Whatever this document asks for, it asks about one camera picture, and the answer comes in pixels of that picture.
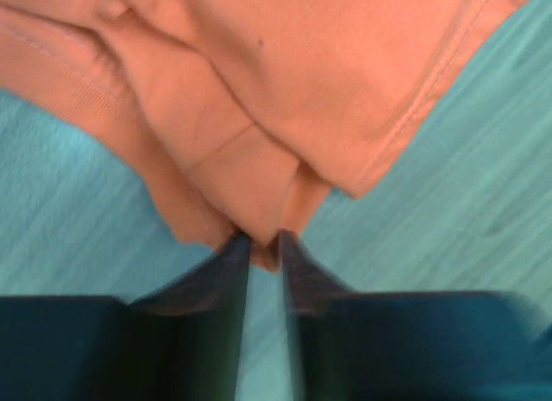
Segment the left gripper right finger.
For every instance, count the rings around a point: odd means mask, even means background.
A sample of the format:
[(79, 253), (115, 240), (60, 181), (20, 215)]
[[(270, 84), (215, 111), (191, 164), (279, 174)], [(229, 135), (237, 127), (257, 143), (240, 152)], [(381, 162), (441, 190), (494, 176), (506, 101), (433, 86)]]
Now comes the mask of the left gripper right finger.
[(358, 393), (339, 355), (330, 304), (351, 289), (326, 270), (289, 230), (278, 234), (285, 324), (295, 400), (356, 400)]

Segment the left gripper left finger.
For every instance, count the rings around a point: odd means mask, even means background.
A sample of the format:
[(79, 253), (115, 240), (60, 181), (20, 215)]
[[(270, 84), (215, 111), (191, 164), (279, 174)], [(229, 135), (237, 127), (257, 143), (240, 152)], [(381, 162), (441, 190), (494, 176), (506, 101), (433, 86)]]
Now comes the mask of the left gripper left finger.
[(161, 400), (235, 399), (251, 246), (240, 232), (180, 279), (131, 304), (168, 329)]

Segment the orange t shirt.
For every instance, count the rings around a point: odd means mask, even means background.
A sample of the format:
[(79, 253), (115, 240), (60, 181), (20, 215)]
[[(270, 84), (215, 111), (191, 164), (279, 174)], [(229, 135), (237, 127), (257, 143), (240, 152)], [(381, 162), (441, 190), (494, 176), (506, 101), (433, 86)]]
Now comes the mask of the orange t shirt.
[(1, 86), (103, 143), (181, 241), (255, 265), (364, 196), (529, 0), (1, 0)]

